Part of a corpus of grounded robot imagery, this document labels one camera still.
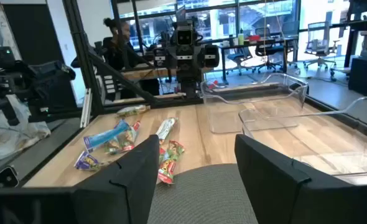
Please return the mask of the clear plastic bin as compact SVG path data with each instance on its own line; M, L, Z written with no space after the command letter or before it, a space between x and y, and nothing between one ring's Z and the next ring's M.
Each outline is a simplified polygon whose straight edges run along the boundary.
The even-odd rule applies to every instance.
M367 185L367 97L333 111L294 98L256 101L238 116L245 135L345 182Z
M309 92L306 81L285 73L228 85L207 80L200 87L215 134L294 127L293 117L303 113Z

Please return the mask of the silver aluminium bar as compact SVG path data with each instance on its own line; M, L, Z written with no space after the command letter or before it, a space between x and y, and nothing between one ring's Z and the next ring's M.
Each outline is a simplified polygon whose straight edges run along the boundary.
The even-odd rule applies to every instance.
M88 123L90 122L92 96L93 94L91 88L87 88L81 111L80 128L87 127Z

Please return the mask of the white granola bar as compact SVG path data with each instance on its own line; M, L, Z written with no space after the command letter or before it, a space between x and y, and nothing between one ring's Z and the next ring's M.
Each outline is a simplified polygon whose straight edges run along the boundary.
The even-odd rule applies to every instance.
M158 130L156 131L156 135L159 138L159 144L162 145L164 141L169 136L171 130L174 128L174 126L178 122L178 118L167 118L163 120L161 125L159 126Z

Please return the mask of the white mesh office chair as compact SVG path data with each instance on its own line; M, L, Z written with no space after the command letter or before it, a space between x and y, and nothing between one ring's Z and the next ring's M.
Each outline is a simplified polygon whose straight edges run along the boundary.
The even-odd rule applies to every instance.
M330 23L314 22L308 25L308 42L305 47L305 54L314 55L317 57L315 60L309 60L303 62L304 68L309 69L312 64L325 66L325 70L328 70L328 63L332 63L333 67L337 66L334 60L326 60L324 57L335 54L337 49L338 40L333 41L333 45L330 45Z

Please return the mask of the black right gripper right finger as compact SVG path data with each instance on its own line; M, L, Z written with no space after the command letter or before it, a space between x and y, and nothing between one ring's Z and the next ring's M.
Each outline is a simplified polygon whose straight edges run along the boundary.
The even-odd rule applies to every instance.
M254 139L235 139L239 174L259 224L340 224L350 219L353 187Z

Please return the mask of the grey round woven placemat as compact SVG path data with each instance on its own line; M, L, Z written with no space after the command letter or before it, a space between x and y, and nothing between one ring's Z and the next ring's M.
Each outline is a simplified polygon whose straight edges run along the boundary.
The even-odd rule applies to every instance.
M236 164L177 174L156 185L147 224L258 224Z

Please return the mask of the white plastic sheet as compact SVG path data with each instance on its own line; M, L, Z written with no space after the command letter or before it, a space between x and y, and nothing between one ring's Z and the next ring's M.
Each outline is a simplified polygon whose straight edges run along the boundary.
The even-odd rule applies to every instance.
M14 95L9 95L7 98L17 115L19 124L10 126L0 110L0 160L34 145L51 134L46 122L28 122L30 112L25 103Z

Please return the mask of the green blue granola bar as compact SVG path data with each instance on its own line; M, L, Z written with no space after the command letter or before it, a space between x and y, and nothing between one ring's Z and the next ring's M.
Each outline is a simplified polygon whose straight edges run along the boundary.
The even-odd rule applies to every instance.
M119 110L116 114L118 117L128 117L128 116L134 116L138 114L143 114L146 111L150 110L150 106L146 105L136 105L136 106L128 106L121 110Z

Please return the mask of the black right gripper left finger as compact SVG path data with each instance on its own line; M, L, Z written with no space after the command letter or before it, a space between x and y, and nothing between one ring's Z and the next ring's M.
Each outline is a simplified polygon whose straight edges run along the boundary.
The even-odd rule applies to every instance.
M76 184L73 224L146 224L159 168L159 138L134 149Z

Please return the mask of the green orange granola bar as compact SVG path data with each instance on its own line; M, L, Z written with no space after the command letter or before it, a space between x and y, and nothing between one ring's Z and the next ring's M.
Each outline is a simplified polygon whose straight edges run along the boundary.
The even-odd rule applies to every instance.
M117 137L113 137L105 142L105 153L109 155L118 154L122 151L121 145Z

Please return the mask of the blue office chair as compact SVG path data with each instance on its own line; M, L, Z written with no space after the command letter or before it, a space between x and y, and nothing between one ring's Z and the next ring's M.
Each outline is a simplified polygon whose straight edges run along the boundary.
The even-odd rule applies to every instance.
M234 61L236 64L235 68L232 68L231 71L237 69L239 72L239 76L242 75L242 66L241 64L245 61L248 61L253 58L252 53L250 52L249 47L240 47L235 49L233 54L228 54L227 59Z

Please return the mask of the purple granola bar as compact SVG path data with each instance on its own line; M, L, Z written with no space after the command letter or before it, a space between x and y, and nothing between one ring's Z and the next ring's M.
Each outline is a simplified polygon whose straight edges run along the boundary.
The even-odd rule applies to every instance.
M99 161L86 151L83 151L76 160L74 168L85 171L95 171L100 168Z

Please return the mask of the light blue granola bar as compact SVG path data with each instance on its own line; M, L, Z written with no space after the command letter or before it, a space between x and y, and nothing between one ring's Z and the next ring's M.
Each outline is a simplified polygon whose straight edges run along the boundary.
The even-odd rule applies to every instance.
M104 144L105 142L111 140L112 138L116 137L120 133L128 130L128 123L125 120L121 120L114 129L107 130L103 133L95 134L92 136L85 136L83 138L85 143L85 150L88 153L92 153L95 148Z

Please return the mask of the red green granola bar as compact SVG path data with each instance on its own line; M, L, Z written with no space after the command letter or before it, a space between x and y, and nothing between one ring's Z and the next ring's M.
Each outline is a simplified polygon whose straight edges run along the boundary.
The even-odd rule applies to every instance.
M161 157L158 169L158 179L165 184L174 183L174 170L177 163L177 156Z
M130 151L134 149L135 141L136 141L140 126L141 126L141 122L136 121L126 131L118 135L120 152L126 152L126 151Z
M174 161L178 161L178 159L180 158L180 156L185 152L185 149L183 147L183 145L181 145L179 142L177 141L169 141L169 145L167 148L167 154L168 154L168 158L172 159Z

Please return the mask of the black office chair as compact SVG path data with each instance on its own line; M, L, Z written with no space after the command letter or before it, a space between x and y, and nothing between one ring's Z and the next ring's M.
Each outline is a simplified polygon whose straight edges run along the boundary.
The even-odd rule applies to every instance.
M260 36L260 40L257 41L255 54L258 57L266 57L266 59L263 64L257 65L256 68L253 69L253 72L257 70L258 73L261 73L263 67L266 67L267 70L273 69L273 72L276 72L277 66L280 66L282 70L283 66L271 62L269 57L276 53L284 53L284 46L276 44L274 39L270 39L271 33L268 27L256 28L255 34Z

